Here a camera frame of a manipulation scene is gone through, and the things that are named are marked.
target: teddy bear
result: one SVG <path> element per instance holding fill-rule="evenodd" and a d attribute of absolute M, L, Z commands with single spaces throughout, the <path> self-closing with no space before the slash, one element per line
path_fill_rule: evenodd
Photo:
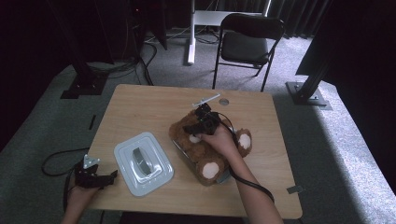
<path fill-rule="evenodd" d="M 200 122 L 194 111 L 190 111 L 184 118 L 170 126 L 169 137 L 183 151 L 198 180 L 203 185 L 210 186 L 219 183 L 228 171 L 229 163 L 208 143 L 185 132 L 183 127 Z M 231 123 L 227 119 L 223 120 L 223 123 L 231 129 Z M 239 154 L 244 158 L 252 149 L 251 133 L 249 129 L 239 129 L 235 133 Z"/>

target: container lid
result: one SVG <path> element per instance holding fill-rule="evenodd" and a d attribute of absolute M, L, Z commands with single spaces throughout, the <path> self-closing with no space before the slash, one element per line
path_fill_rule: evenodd
<path fill-rule="evenodd" d="M 134 196 L 144 196 L 173 177 L 174 169 L 152 133 L 141 133 L 118 144 L 114 155 Z"/>

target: small metal object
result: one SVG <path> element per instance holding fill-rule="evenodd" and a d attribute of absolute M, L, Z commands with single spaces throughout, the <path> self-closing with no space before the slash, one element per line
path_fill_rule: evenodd
<path fill-rule="evenodd" d="M 288 191 L 289 194 L 292 194 L 292 193 L 301 193 L 301 192 L 304 191 L 304 188 L 301 187 L 300 185 L 296 185 L 296 186 L 293 186 L 293 187 L 288 188 L 287 191 Z"/>
<path fill-rule="evenodd" d="M 228 105 L 228 104 L 230 103 L 230 101 L 228 101 L 226 98 L 221 98 L 221 99 L 219 100 L 219 103 L 220 103 L 221 105 Z"/>
<path fill-rule="evenodd" d="M 99 163 L 99 161 L 100 161 L 100 159 L 92 158 L 92 157 L 89 157 L 88 154 L 85 154 L 83 168 L 88 169 L 88 168 L 96 165 L 97 163 Z"/>

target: hand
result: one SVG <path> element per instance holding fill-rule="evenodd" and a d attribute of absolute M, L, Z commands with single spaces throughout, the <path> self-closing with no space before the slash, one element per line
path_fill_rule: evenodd
<path fill-rule="evenodd" d="M 67 207 L 64 213 L 64 219 L 62 223 L 78 223 L 79 218 L 90 204 L 93 196 L 99 188 L 96 189 L 84 189 L 80 186 L 75 186 L 69 191 L 69 196 L 67 199 Z"/>
<path fill-rule="evenodd" d="M 230 131 L 222 124 L 219 125 L 213 135 L 199 133 L 196 136 L 210 144 L 210 146 L 227 158 L 227 160 L 233 157 L 240 157 Z"/>

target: white desk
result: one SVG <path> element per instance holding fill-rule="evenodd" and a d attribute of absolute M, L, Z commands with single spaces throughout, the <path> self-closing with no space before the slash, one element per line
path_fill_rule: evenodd
<path fill-rule="evenodd" d="M 220 26 L 222 20 L 231 13 L 235 12 L 195 10 L 195 0 L 191 0 L 191 37 L 188 60 L 189 64 L 194 64 L 195 61 L 195 25 Z M 263 15 L 263 13 L 243 13 L 257 16 Z"/>

